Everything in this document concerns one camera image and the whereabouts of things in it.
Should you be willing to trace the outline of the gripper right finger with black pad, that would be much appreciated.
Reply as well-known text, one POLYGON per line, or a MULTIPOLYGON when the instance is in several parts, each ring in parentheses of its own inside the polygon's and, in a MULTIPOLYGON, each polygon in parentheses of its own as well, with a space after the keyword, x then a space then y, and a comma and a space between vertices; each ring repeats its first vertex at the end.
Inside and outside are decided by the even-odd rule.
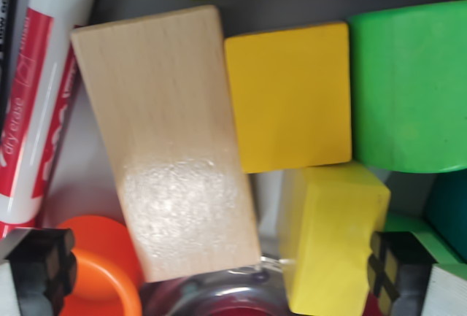
POLYGON ((375 232, 368 259, 370 294, 382 315, 421 315, 433 267, 462 262, 431 232, 375 232))

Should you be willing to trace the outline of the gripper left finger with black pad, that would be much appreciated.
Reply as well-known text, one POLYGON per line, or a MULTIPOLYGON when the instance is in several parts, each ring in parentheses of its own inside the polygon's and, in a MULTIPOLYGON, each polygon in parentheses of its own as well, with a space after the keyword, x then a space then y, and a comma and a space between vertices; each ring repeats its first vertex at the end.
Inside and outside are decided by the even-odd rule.
POLYGON ((1 240, 1 314, 59 315, 74 289, 71 229, 16 228, 1 240))

